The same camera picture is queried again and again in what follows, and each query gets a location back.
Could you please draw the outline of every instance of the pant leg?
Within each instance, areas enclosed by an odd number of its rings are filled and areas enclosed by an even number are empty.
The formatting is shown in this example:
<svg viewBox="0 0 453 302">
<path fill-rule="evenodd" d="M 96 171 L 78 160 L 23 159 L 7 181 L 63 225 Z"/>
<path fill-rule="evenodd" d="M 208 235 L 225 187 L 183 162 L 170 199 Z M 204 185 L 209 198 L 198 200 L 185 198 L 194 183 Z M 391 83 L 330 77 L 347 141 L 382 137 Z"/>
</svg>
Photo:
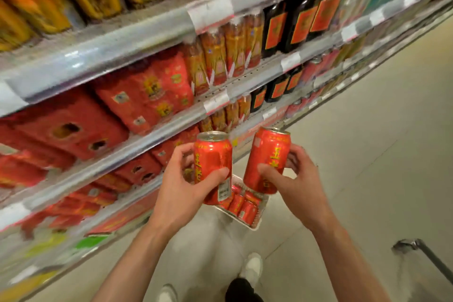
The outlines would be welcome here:
<svg viewBox="0 0 453 302">
<path fill-rule="evenodd" d="M 228 287 L 225 302 L 263 302 L 245 278 L 236 278 Z"/>
</svg>

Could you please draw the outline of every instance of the black bottle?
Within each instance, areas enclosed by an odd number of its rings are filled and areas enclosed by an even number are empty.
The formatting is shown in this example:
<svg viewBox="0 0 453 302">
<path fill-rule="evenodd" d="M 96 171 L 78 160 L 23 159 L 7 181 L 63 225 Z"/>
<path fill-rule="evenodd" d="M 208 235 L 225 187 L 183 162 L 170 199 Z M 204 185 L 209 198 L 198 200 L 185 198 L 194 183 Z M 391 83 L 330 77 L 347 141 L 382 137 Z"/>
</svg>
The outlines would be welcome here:
<svg viewBox="0 0 453 302">
<path fill-rule="evenodd" d="M 264 100 L 268 103 L 278 102 L 283 93 L 285 93 L 286 86 L 288 85 L 290 75 L 288 73 L 282 74 L 278 78 L 267 83 L 267 91 Z"/>
<path fill-rule="evenodd" d="M 267 58 L 277 52 L 277 45 L 281 40 L 283 27 L 286 19 L 286 3 L 281 1 L 277 4 L 264 8 L 264 30 L 261 57 Z"/>
<path fill-rule="evenodd" d="M 286 74 L 289 75 L 289 81 L 288 81 L 288 85 L 286 85 L 284 94 L 291 93 L 296 88 L 297 83 L 299 82 L 300 77 L 302 76 L 302 65 L 297 66 L 296 68 L 293 68 Z"/>
<path fill-rule="evenodd" d="M 285 27 L 279 49 L 283 53 L 293 51 L 305 42 L 316 15 L 316 0 L 287 0 Z"/>
<path fill-rule="evenodd" d="M 314 17 L 307 41 L 310 41 L 329 29 L 335 12 L 337 11 L 340 0 L 316 0 L 319 1 L 318 11 Z"/>
<path fill-rule="evenodd" d="M 255 91 L 252 91 L 250 95 L 252 96 L 252 102 L 250 103 L 250 113 L 258 111 L 263 106 L 264 97 L 266 94 L 267 85 L 257 88 Z"/>
</svg>

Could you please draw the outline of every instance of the white shoe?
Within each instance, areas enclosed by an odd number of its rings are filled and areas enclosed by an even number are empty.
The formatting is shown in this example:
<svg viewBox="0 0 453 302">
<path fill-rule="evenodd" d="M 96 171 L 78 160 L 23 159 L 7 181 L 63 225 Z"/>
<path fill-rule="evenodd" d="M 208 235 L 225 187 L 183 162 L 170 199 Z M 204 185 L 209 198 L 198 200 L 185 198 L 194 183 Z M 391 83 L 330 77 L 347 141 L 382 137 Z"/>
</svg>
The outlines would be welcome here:
<svg viewBox="0 0 453 302">
<path fill-rule="evenodd" d="M 258 253 L 250 253 L 242 266 L 240 278 L 245 278 L 255 288 L 263 273 L 263 259 Z"/>
<path fill-rule="evenodd" d="M 165 284 L 159 291 L 156 302 L 178 302 L 178 295 L 173 285 Z"/>
</svg>

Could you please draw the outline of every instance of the person's right hand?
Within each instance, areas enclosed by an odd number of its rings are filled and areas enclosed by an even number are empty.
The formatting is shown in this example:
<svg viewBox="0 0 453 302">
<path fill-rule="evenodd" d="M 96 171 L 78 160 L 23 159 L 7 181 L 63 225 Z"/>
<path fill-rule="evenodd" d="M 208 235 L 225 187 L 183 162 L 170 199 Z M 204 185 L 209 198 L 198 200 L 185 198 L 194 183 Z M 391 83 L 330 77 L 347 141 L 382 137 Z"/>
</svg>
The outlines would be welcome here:
<svg viewBox="0 0 453 302">
<path fill-rule="evenodd" d="M 266 164 L 259 164 L 258 171 L 277 187 L 289 210 L 305 227 L 312 232 L 325 228 L 336 218 L 324 193 L 318 168 L 307 152 L 295 144 L 291 144 L 286 167 L 297 174 L 295 179 L 281 175 Z"/>
</svg>

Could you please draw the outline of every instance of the bottle label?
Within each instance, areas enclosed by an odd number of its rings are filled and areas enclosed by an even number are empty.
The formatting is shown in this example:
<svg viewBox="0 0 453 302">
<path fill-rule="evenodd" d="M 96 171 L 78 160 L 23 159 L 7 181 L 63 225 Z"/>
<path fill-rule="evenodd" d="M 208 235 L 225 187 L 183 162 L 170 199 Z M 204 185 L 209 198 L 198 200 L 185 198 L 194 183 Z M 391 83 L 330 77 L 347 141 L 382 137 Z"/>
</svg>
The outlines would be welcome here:
<svg viewBox="0 0 453 302">
<path fill-rule="evenodd" d="M 321 1 L 310 31 L 327 30 L 339 4 L 340 0 Z"/>
<path fill-rule="evenodd" d="M 300 76 L 302 75 L 302 70 L 291 77 L 291 80 L 288 83 L 287 90 L 291 90 L 292 88 L 297 86 L 299 82 Z"/>
<path fill-rule="evenodd" d="M 312 7 L 307 11 L 299 13 L 296 26 L 294 28 L 293 37 L 291 38 L 291 44 L 302 42 L 307 38 L 317 9 L 318 7 Z"/>
<path fill-rule="evenodd" d="M 266 90 L 256 95 L 255 102 L 253 103 L 253 109 L 259 108 L 263 104 L 265 94 Z"/>
<path fill-rule="evenodd" d="M 288 79 L 276 84 L 274 87 L 274 92 L 272 92 L 271 99 L 280 97 L 285 92 L 287 84 L 288 84 Z"/>
<path fill-rule="evenodd" d="M 264 49 L 274 48 L 279 42 L 283 31 L 283 24 L 286 19 L 286 13 L 272 17 L 269 21 L 269 30 L 267 32 L 266 47 Z"/>
</svg>

